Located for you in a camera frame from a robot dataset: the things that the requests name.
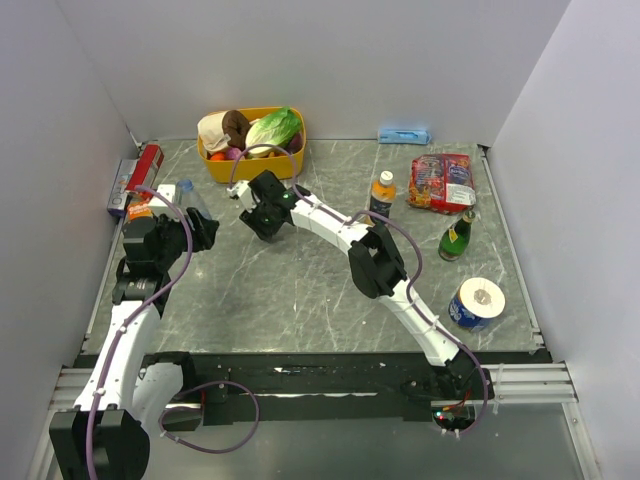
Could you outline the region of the clear blue water bottle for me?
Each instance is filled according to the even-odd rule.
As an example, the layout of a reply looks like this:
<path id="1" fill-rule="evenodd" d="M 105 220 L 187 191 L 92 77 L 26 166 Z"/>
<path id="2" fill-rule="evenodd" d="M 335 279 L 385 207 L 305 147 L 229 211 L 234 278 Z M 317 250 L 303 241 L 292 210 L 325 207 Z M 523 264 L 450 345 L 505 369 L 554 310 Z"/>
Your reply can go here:
<path id="1" fill-rule="evenodd" d="M 195 208 L 205 219 L 212 219 L 203 198 L 190 179 L 183 179 L 176 183 L 176 195 L 178 204 L 183 210 Z"/>

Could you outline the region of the orange drink bottle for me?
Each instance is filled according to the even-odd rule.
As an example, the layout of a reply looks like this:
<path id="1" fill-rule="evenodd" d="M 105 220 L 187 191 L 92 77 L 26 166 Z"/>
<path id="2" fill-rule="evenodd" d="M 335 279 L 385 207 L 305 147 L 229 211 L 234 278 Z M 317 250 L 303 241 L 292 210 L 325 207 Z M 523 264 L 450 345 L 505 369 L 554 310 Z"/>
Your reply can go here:
<path id="1" fill-rule="evenodd" d="M 390 186 L 379 183 L 379 177 L 372 183 L 369 199 L 369 211 L 378 216 L 388 218 L 396 198 L 395 181 Z"/>

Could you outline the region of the white bottle cap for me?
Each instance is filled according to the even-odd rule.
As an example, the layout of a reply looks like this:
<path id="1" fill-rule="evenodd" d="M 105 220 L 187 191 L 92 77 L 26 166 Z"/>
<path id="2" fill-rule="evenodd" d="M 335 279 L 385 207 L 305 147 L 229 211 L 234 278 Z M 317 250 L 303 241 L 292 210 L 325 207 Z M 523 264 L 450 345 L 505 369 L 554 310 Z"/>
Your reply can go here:
<path id="1" fill-rule="evenodd" d="M 382 171 L 379 176 L 379 183 L 383 186 L 390 186 L 394 182 L 394 176 L 391 171 Z"/>

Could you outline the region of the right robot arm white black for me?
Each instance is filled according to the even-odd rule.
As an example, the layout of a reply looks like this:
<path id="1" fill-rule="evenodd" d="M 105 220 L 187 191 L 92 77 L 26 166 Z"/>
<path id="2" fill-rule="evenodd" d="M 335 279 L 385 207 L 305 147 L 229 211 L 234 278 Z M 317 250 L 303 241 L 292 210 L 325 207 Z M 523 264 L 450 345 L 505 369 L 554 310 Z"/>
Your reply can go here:
<path id="1" fill-rule="evenodd" d="M 356 288 L 384 305 L 410 333 L 437 372 L 444 397 L 456 399 L 476 387 L 480 398 L 490 398 L 490 377 L 420 298 L 385 225 L 370 226 L 341 214 L 298 185 L 287 188 L 269 170 L 236 182 L 227 192 L 243 207 L 241 221 L 261 240 L 271 240 L 288 223 L 345 254 Z"/>

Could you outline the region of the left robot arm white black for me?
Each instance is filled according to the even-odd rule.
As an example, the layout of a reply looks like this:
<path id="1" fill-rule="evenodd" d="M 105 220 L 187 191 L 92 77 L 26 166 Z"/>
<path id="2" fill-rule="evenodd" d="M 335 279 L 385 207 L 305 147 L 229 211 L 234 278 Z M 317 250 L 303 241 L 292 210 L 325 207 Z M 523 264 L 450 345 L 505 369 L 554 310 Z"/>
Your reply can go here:
<path id="1" fill-rule="evenodd" d="M 84 389 L 53 415 L 49 436 L 65 479 L 141 479 L 159 417 L 173 399 L 198 389 L 187 352 L 144 361 L 181 257 L 213 247 L 219 223 L 190 207 L 184 221 L 143 215 L 122 228 L 124 256 L 116 270 L 109 330 Z"/>

